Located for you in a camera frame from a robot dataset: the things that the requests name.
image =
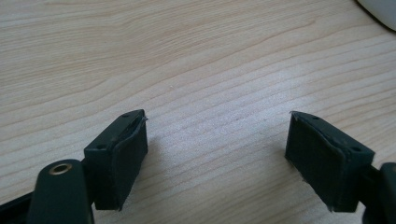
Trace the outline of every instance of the wooden table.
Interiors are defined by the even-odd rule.
[[[96,223],[361,223],[284,159],[289,112],[396,161],[396,35],[353,0],[6,0],[0,106],[0,203],[144,108],[141,173]]]

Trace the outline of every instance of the white object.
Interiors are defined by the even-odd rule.
[[[396,31],[396,0],[358,0],[371,14]]]

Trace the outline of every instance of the screw hole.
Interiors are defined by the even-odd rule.
[[[56,165],[49,170],[50,175],[61,175],[66,173],[72,168],[72,164],[70,163],[62,163],[59,165]]]
[[[360,149],[360,148],[358,148],[358,147],[353,147],[353,148],[352,148],[352,150],[354,150],[354,151],[358,151],[358,152],[359,152],[359,151],[361,151],[361,149]]]
[[[97,149],[106,149],[107,145],[106,144],[101,144],[101,145],[96,146],[96,148]]]

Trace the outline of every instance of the wooden surface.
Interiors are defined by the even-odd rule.
[[[0,203],[144,108],[148,150],[97,223],[361,223],[284,159],[291,110],[396,161],[396,34],[352,0],[0,2]]]

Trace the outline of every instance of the light wood tabletop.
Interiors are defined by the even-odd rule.
[[[361,223],[285,160],[290,111],[396,161],[396,34],[353,0],[0,2],[0,203],[141,108],[148,155],[96,223]]]

